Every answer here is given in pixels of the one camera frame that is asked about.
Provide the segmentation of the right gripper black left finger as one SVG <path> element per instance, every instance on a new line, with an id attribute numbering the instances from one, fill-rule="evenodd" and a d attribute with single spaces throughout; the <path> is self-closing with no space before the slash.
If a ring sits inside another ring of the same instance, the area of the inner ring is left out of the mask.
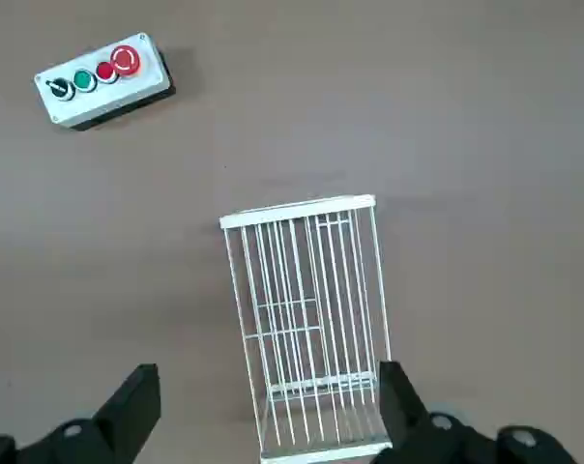
<path id="1" fill-rule="evenodd" d="M 154 363 L 139 365 L 90 418 L 66 421 L 20 448 L 0 434 L 0 464 L 132 463 L 161 418 L 161 381 Z"/>

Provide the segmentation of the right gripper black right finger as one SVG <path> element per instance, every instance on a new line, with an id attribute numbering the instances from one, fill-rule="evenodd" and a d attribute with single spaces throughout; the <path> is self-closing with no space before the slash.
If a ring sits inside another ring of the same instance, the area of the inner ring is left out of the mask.
<path id="1" fill-rule="evenodd" d="M 444 412 L 430 412 L 401 364 L 379 366 L 379 412 L 391 444 L 374 463 L 565 464 L 574 457 L 548 432 L 508 425 L 490 438 Z"/>

